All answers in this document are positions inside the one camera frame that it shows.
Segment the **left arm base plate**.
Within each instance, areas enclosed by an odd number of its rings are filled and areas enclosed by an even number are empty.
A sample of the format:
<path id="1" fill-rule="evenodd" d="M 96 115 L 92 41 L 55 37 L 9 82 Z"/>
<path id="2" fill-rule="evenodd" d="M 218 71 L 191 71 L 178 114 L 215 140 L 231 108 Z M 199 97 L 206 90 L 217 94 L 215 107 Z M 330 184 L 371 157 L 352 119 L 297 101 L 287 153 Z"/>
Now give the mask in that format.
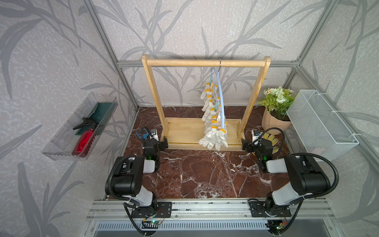
<path id="1" fill-rule="evenodd" d="M 158 218 L 171 217 L 172 202 L 170 201 L 158 201 L 152 203 L 150 206 L 137 207 L 132 209 L 132 218 L 147 218 L 154 216 Z"/>

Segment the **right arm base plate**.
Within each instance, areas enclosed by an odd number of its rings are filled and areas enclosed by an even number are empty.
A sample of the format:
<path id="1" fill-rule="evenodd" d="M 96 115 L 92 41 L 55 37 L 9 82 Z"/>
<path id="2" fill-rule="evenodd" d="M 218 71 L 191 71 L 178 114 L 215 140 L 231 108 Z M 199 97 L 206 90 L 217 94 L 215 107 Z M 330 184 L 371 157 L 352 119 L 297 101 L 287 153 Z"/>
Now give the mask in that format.
<path id="1" fill-rule="evenodd" d="M 267 199 L 260 201 L 255 198 L 248 200 L 249 209 L 252 217 L 291 217 L 291 211 L 289 206 L 276 205 L 273 200 Z"/>

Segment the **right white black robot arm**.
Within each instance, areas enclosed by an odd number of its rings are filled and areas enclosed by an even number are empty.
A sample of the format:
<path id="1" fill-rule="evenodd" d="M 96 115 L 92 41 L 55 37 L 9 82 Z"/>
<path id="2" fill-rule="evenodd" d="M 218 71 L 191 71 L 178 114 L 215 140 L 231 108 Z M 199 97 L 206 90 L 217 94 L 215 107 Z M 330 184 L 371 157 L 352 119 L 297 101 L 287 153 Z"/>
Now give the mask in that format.
<path id="1" fill-rule="evenodd" d="M 289 182 L 270 192 L 263 204 L 265 212 L 276 215 L 279 211 L 305 199 L 325 196 L 339 184 L 337 168 L 326 158 L 313 153 L 293 153 L 272 158 L 273 145 L 266 139 L 253 142 L 241 140 L 242 149 L 258 158 L 259 169 L 264 173 L 286 173 Z"/>

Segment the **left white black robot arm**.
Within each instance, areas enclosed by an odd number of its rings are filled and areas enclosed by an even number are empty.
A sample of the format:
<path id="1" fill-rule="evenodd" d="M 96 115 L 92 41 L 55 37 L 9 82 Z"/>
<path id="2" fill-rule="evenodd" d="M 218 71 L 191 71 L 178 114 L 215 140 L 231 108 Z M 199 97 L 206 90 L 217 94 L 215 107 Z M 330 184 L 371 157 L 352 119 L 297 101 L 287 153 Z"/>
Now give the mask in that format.
<path id="1" fill-rule="evenodd" d="M 160 167 L 160 152 L 168 148 L 167 138 L 143 141 L 142 156 L 118 157 L 105 184 L 105 192 L 124 201 L 127 208 L 156 212 L 155 194 L 143 186 L 143 175 L 156 173 Z"/>

